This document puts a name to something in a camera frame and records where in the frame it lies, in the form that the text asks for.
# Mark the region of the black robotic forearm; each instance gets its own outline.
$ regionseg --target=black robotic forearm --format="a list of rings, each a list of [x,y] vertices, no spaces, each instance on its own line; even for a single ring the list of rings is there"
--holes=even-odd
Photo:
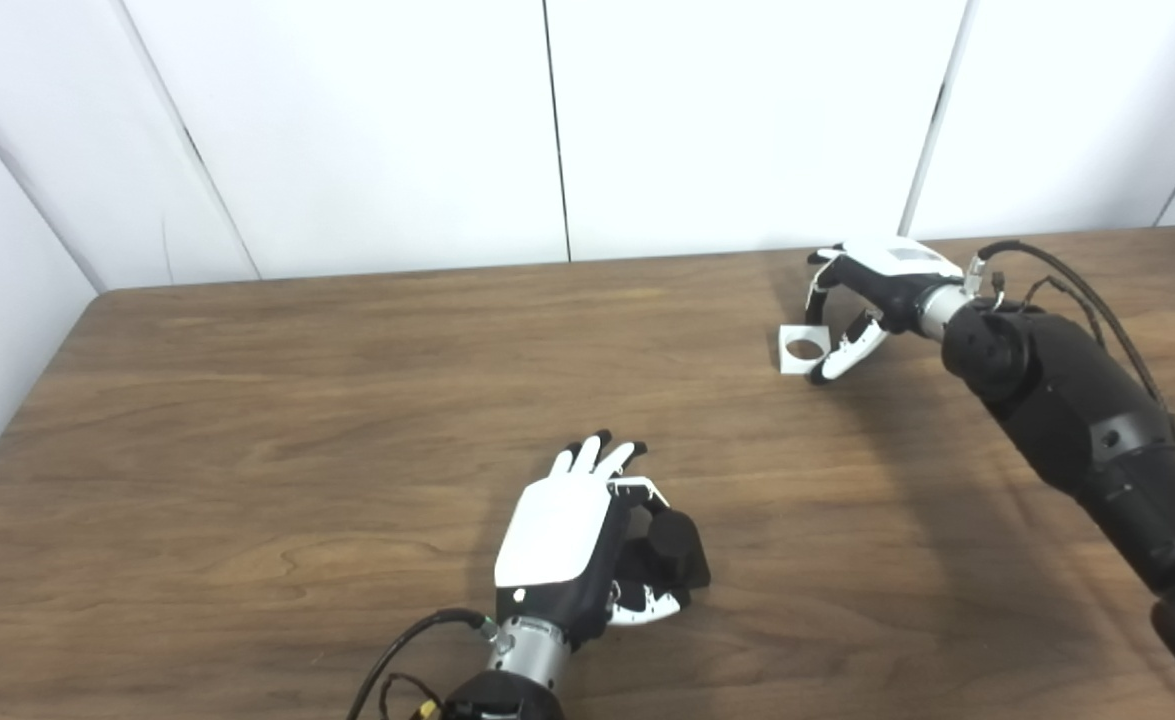
[[[1075,498],[1157,594],[1152,621],[1175,655],[1175,418],[1059,315],[971,302],[938,339],[1036,475]]]

